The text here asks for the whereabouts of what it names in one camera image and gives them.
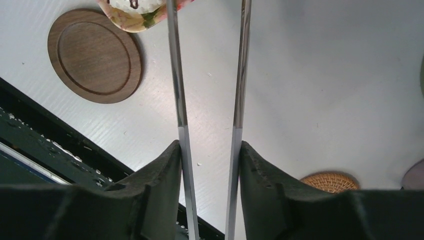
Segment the floral dessert tray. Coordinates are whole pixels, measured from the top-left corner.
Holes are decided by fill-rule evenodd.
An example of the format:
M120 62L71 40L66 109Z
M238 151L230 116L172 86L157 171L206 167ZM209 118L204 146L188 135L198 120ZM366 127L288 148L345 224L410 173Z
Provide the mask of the floral dessert tray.
M140 33L167 18L167 1L154 12L137 14L127 13L112 7L107 0L98 0L98 6L106 17L119 29L128 33Z

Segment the silver metal tongs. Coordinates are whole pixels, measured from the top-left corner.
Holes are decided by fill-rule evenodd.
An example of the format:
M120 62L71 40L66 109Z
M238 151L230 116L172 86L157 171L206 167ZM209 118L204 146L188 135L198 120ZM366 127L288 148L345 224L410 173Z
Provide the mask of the silver metal tongs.
M181 149L182 174L184 197L186 204L186 220L188 237L198 240L199 221L197 215L193 164L190 146L187 107L180 49L178 10L175 0L166 1L168 43L171 62L172 82L176 106L178 139ZM240 38L238 50L238 65L236 78L236 92L234 102L233 127L231 139L231 153L228 179L228 192L226 202L225 233L226 240L235 239L236 215L238 202L240 151L242 146L244 110L247 85L248 59L250 49L250 25L252 2L241 2Z

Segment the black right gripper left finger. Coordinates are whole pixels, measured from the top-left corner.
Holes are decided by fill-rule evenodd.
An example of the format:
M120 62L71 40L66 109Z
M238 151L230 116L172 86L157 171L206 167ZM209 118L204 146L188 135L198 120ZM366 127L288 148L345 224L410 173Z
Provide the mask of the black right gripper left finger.
M173 240L182 175L173 141L155 160L107 187L3 184L3 240Z

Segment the purple mug black handle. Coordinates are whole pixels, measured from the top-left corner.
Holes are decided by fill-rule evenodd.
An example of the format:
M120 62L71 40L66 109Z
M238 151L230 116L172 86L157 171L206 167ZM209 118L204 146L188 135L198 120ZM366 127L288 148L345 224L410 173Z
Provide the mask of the purple mug black handle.
M416 162L401 180L402 190L424 190L424 159Z

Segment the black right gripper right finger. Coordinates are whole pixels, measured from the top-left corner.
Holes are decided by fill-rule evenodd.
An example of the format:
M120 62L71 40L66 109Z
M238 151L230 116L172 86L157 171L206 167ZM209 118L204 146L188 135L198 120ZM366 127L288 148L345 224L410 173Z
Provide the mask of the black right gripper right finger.
M249 240L421 240L421 190L329 193L265 160L243 141L240 194Z

